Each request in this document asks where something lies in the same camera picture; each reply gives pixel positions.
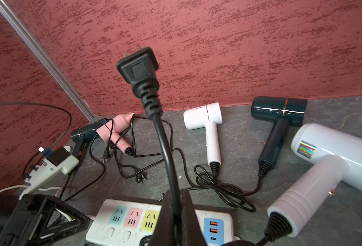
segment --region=holographic sticker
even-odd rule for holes
[[[306,158],[311,159],[315,150],[316,150],[315,146],[308,144],[307,142],[301,141],[299,148],[297,149],[297,153],[300,153]]]

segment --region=red textured wall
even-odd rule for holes
[[[362,1],[8,0],[97,115],[141,112],[116,63],[150,46],[164,109],[362,95]]]
[[[72,129],[87,119],[0,15],[0,103],[32,101],[68,110]],[[39,146],[50,146],[65,130],[68,115],[37,106],[0,107],[0,189],[22,184],[21,172]],[[60,141],[70,140],[70,131]]]

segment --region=white cable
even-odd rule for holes
[[[63,187],[60,187],[60,188],[57,190],[56,194],[54,195],[56,198],[60,198],[60,194],[61,194],[61,192],[62,192],[62,188],[63,188]]]
[[[72,221],[72,217],[67,215],[66,213],[62,212],[60,209],[56,209],[60,214],[62,214],[68,221]]]
[[[29,187],[29,185],[23,185],[23,184],[15,185],[15,186],[11,186],[11,187],[4,188],[4,189],[0,190],[0,193],[4,192],[6,190],[17,189],[17,188],[28,188],[28,187]],[[62,188],[62,187],[39,188],[38,190],[40,190],[40,191],[48,191],[48,190],[58,190],[60,188]]]

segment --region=black cable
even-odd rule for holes
[[[203,173],[198,173],[198,168],[203,170]],[[196,165],[194,168],[194,172],[196,174],[196,182],[198,183],[198,185],[189,182],[189,179],[188,182],[192,186],[192,188],[188,188],[188,190],[213,189],[215,193],[217,193],[219,198],[222,199],[222,201],[225,202],[228,206],[240,208],[252,213],[256,211],[256,207],[245,197],[255,194],[259,190],[261,184],[260,178],[258,180],[256,188],[253,191],[243,192],[241,188],[234,184],[222,183],[218,179],[213,180],[208,174],[207,170],[205,170],[205,168],[201,165]]]
[[[21,177],[23,180],[25,180],[25,178],[29,175],[29,174],[26,174],[25,171],[27,170],[27,167],[28,165],[31,163],[31,161],[37,156],[39,155],[40,151],[36,152],[35,155],[33,155],[30,160],[26,163],[24,169],[23,169],[23,172],[21,173]]]
[[[123,137],[123,136],[129,131],[129,129],[130,129],[130,131],[131,131],[131,141],[132,141],[132,145],[131,145],[131,146],[132,146],[132,150],[133,150],[133,153],[134,153],[134,157],[147,157],[147,156],[162,155],[162,152],[161,152],[161,153],[155,153],[155,154],[147,154],[147,155],[136,155],[136,141],[135,141],[135,134],[134,134],[134,131],[133,131],[133,122],[134,122],[134,119],[135,119],[135,118],[140,118],[140,119],[146,119],[146,120],[147,120],[146,117],[141,117],[141,116],[133,115],[132,118],[131,118],[131,121],[130,121],[130,124],[129,124],[128,128],[125,129],[125,130],[122,132],[122,134],[120,135],[120,137],[119,137],[118,140],[116,141],[116,144],[117,144],[117,142],[121,139],[121,137]],[[173,145],[173,143],[172,143],[172,142],[173,142],[173,127],[171,126],[171,124],[170,124],[168,121],[165,121],[165,120],[162,120],[162,119],[161,119],[161,121],[165,122],[165,123],[168,124],[169,127],[170,127],[170,140],[169,140],[169,142],[170,142],[170,147],[172,147],[172,145]],[[115,159],[115,161],[116,161],[116,164],[117,164],[117,167],[118,167],[118,170],[119,170],[121,176],[122,176],[123,178],[125,178],[125,179],[133,178],[133,177],[135,177],[136,175],[142,173],[144,170],[146,170],[146,169],[148,169],[148,168],[150,168],[150,167],[152,167],[152,166],[154,166],[154,165],[157,165],[157,164],[161,163],[162,161],[164,161],[164,159],[161,159],[161,160],[159,160],[159,161],[157,161],[157,162],[155,162],[155,163],[153,163],[153,164],[150,164],[150,165],[144,167],[143,169],[139,169],[139,168],[137,168],[137,167],[135,167],[135,166],[133,166],[133,165],[123,165],[123,164],[121,164],[120,161],[118,160],[118,154],[117,154],[117,151],[116,151],[116,150],[114,150],[114,159]],[[130,167],[130,168],[133,168],[133,169],[135,170],[135,172],[134,172],[134,174],[132,174],[132,175],[126,175],[126,174],[123,172],[122,167]]]
[[[94,139],[92,140],[90,146],[89,146],[89,155],[91,156],[92,160],[96,161],[97,163],[99,163],[102,167],[103,167],[103,170],[102,170],[102,173],[92,182],[90,182],[89,184],[87,184],[86,186],[84,186],[83,188],[81,188],[80,190],[78,190],[75,194],[71,195],[70,197],[68,197],[67,199],[64,200],[64,202],[67,202],[69,201],[70,199],[72,199],[73,197],[75,197],[77,194],[79,194],[81,191],[85,190],[86,188],[88,188],[90,185],[94,184],[96,181],[98,181],[102,176],[103,174],[105,173],[106,171],[106,166],[104,165],[103,162],[101,162],[99,159],[97,159],[94,155],[92,155],[92,145],[96,139],[96,136],[98,134],[95,135]]]
[[[66,132],[68,132],[70,126],[72,125],[72,115],[69,113],[69,111],[67,111],[63,108],[57,107],[57,106],[53,106],[50,104],[40,104],[40,103],[35,103],[35,102],[3,102],[3,103],[0,103],[0,106],[7,106],[7,105],[36,105],[36,106],[52,107],[52,108],[59,109],[61,111],[64,111],[65,113],[67,113],[69,116],[69,125],[65,129],[65,131],[63,131],[63,133],[60,135],[60,137],[51,145],[50,148],[54,147],[61,140],[61,138],[63,138],[63,136],[66,134]]]
[[[268,243],[269,241],[271,241],[271,237],[270,235],[265,235],[264,238],[262,238],[262,240],[260,240],[256,246],[263,246],[265,245],[266,243]]]
[[[141,118],[141,119],[147,119],[145,117],[140,117],[140,116],[135,116],[132,117],[131,122],[129,127],[124,131],[123,135],[130,129],[131,131],[131,141],[132,141],[132,149],[133,152],[135,154],[135,157],[145,157],[145,156],[154,156],[154,155],[161,155],[162,153],[155,153],[155,154],[148,154],[148,155],[136,155],[136,141],[135,141],[135,136],[134,136],[134,130],[133,130],[133,119],[134,118]],[[171,124],[167,121],[162,120],[163,122],[167,123],[170,127],[170,145],[172,146],[172,140],[173,140],[173,127],[171,126]],[[172,151],[178,151],[181,155],[181,158],[183,160],[183,165],[184,165],[184,172],[185,172],[185,177],[188,181],[188,183],[192,186],[192,188],[188,188],[188,190],[203,190],[203,189],[213,189],[219,196],[219,198],[221,198],[223,200],[223,202],[225,202],[227,205],[229,205],[230,207],[235,207],[235,208],[241,208],[245,211],[248,212],[255,212],[256,211],[256,207],[249,201],[247,200],[245,197],[246,196],[250,196],[253,195],[255,193],[257,193],[257,191],[259,190],[260,186],[261,186],[261,178],[258,178],[257,181],[257,185],[256,188],[252,191],[247,191],[244,192],[240,187],[234,185],[234,184],[228,184],[228,183],[222,183],[219,179],[217,178],[212,178],[209,174],[208,171],[201,165],[196,165],[194,168],[194,172],[196,175],[196,183],[194,184],[192,182],[192,180],[190,179],[189,175],[188,175],[188,171],[187,171],[187,165],[186,165],[186,161],[185,161],[185,156],[182,152],[181,149],[179,148],[172,148]],[[138,168],[136,168],[135,166],[131,166],[131,165],[122,165],[120,163],[120,161],[118,160],[118,155],[117,155],[117,151],[114,151],[114,158],[116,160],[116,164],[118,167],[118,170],[121,174],[121,176],[125,179],[129,179],[132,178],[134,176],[136,176],[137,174],[143,172],[144,170],[157,165],[159,163],[161,163],[163,161],[163,159],[148,165],[146,167],[144,167],[143,169],[139,170]],[[135,169],[135,173],[132,175],[126,175],[123,170],[122,167],[124,166],[128,166],[131,168]]]
[[[237,240],[223,244],[222,246],[256,246],[256,244],[249,241]]]
[[[102,159],[103,159],[104,163],[106,163],[106,162],[108,162],[110,160],[109,146],[110,146],[110,143],[111,143],[111,135],[113,134],[113,129],[114,129],[114,120],[110,119],[107,122],[109,122],[109,121],[111,121],[111,130],[110,130],[109,140],[107,141],[107,145],[106,145],[105,151],[104,151],[103,156],[102,156]]]
[[[53,106],[50,104],[40,104],[40,103],[35,103],[35,102],[4,102],[4,103],[0,103],[0,106],[7,106],[7,105],[35,105],[35,106],[44,106],[44,107],[51,107],[51,108],[55,108],[55,109],[59,109],[61,111],[64,111],[65,113],[68,114],[69,116],[69,124],[66,127],[65,131],[63,131],[63,133],[60,135],[60,137],[51,145],[50,148],[54,147],[62,138],[63,136],[65,136],[66,132],[68,132],[70,126],[72,125],[72,115],[69,113],[69,111],[57,107],[57,106]],[[23,178],[23,180],[25,180],[25,178],[27,177],[28,174],[25,173],[27,167],[30,165],[31,161],[39,154],[40,152],[36,152],[34,156],[32,156],[30,158],[30,160],[27,162],[27,164],[25,165],[23,172],[21,173],[21,177]]]
[[[159,143],[163,152],[164,164],[166,165],[167,176],[169,179],[170,192],[172,194],[172,203],[173,203],[173,213],[175,219],[179,217],[181,219],[181,199],[179,194],[177,173],[175,171],[174,161],[172,157],[172,151],[167,141],[166,132],[164,131],[163,124],[161,121],[161,116],[154,114],[152,116],[152,121],[156,132],[158,134]]]
[[[58,197],[58,199],[60,199],[60,200],[61,200],[61,198],[62,198],[63,193],[65,192],[66,186],[67,186],[68,183],[69,183],[69,180],[70,180],[70,176],[71,176],[71,175],[72,175],[71,173],[68,175],[68,179],[66,180],[65,184],[64,184],[63,187],[62,187],[60,196]],[[59,224],[61,223],[61,221],[62,221],[62,216],[63,216],[63,215],[60,214],[59,217],[58,217],[53,223],[51,223],[49,227],[53,227],[53,226],[59,225]]]

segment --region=hair dryer handle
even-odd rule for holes
[[[216,123],[212,121],[206,121],[205,129],[206,129],[208,165],[210,165],[213,162],[222,164],[221,152],[219,151],[218,130],[216,128]]]
[[[275,167],[289,127],[290,123],[288,120],[285,118],[277,118],[271,129],[270,135],[267,138],[262,153],[260,154],[258,160],[259,164],[264,163],[269,165],[271,169]]]
[[[327,155],[268,208],[268,215],[272,212],[283,215],[292,225],[289,237],[296,237],[348,171],[344,159]]]

